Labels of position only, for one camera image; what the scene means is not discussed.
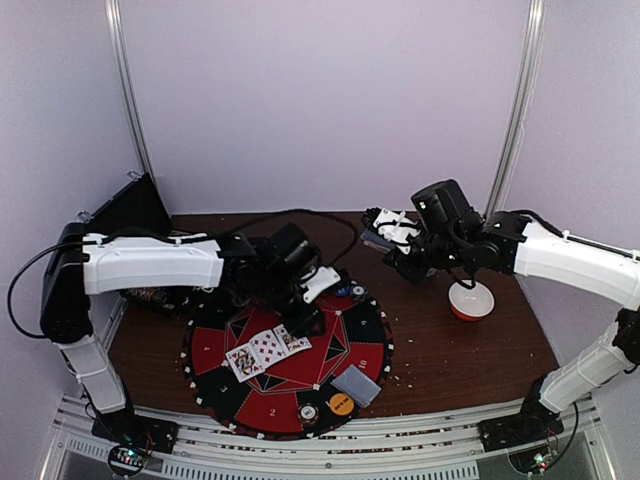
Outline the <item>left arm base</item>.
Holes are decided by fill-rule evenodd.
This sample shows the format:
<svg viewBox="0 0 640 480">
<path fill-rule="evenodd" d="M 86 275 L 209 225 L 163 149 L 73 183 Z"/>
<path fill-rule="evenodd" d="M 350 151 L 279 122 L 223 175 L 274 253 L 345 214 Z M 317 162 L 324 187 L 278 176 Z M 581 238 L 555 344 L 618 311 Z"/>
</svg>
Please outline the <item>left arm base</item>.
<svg viewBox="0 0 640 480">
<path fill-rule="evenodd" d="M 96 415 L 91 434 L 143 452 L 173 452 L 177 423 L 137 414 Z"/>
</svg>

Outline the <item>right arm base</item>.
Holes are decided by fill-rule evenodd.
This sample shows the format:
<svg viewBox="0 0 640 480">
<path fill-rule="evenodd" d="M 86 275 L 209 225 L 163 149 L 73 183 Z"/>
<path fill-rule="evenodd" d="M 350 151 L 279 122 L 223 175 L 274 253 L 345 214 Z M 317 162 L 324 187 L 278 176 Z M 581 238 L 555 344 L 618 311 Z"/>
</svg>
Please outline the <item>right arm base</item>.
<svg viewBox="0 0 640 480">
<path fill-rule="evenodd" d="M 546 440 L 550 433 L 561 434 L 564 425 L 558 416 L 517 413 L 478 423 L 485 452 L 509 449 Z"/>
</svg>

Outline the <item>deck of blue cards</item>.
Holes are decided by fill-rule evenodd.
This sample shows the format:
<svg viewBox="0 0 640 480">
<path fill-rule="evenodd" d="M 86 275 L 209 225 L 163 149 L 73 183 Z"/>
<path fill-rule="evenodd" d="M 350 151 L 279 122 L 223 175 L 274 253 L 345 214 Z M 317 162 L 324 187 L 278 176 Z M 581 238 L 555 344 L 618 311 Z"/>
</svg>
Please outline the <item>deck of blue cards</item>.
<svg viewBox="0 0 640 480">
<path fill-rule="evenodd" d="M 382 253 L 388 253 L 394 248 L 389 241 L 369 230 L 364 230 L 360 239 L 365 246 Z"/>
</svg>

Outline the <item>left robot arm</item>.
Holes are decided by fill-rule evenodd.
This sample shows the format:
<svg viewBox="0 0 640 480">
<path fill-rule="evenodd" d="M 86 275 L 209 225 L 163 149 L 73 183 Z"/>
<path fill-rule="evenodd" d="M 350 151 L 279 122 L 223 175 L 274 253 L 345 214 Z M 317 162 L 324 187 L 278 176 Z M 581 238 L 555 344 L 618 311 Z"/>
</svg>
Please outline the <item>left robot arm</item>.
<svg viewBox="0 0 640 480">
<path fill-rule="evenodd" d="M 50 261 L 43 279 L 41 331 L 18 331 L 59 348 L 88 393 L 97 419 L 123 444 L 137 442 L 144 424 L 94 335 L 91 297 L 147 288 L 220 289 L 277 312 L 295 337 L 310 335 L 325 323 L 316 304 L 325 289 L 319 282 L 325 272 L 320 253 L 292 223 L 258 238 L 239 231 L 163 236 L 138 228 L 103 235 L 70 223 L 57 244 L 29 262 L 42 257 Z"/>
</svg>

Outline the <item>red poker chip stack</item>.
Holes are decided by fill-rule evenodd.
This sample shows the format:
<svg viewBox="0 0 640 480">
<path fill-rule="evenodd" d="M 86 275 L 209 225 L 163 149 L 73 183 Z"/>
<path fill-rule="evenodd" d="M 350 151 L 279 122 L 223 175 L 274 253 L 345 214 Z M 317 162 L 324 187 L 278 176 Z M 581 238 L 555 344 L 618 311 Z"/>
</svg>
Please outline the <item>red poker chip stack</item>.
<svg viewBox="0 0 640 480">
<path fill-rule="evenodd" d="M 298 409 L 298 419 L 302 425 L 315 425 L 319 420 L 319 408 L 313 404 L 300 406 Z"/>
</svg>

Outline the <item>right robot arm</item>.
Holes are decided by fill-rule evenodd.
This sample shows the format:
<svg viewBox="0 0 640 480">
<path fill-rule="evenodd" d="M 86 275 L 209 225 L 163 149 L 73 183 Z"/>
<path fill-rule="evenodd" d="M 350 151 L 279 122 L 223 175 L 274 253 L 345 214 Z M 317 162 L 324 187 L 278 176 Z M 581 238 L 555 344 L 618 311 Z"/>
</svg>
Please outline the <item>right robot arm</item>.
<svg viewBox="0 0 640 480">
<path fill-rule="evenodd" d="M 639 364 L 639 253 L 561 231 L 530 210 L 477 212 L 459 184 L 443 180 L 412 195 L 419 217 L 370 210 L 369 230 L 392 245 L 384 261 L 421 282 L 431 270 L 481 269 L 556 281 L 612 300 L 621 309 L 590 346 L 531 386 L 512 430 L 535 440 L 570 404 Z"/>
</svg>

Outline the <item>small pile of dealt cards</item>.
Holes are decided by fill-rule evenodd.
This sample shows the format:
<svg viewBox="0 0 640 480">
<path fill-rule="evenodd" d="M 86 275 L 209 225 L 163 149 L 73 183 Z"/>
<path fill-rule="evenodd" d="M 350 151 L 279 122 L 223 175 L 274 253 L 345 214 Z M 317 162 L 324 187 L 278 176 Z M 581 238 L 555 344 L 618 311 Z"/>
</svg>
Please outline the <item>small pile of dealt cards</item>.
<svg viewBox="0 0 640 480">
<path fill-rule="evenodd" d="M 368 407 L 382 390 L 376 382 L 354 365 L 350 365 L 332 380 L 331 385 L 350 396 L 361 408 Z"/>
</svg>

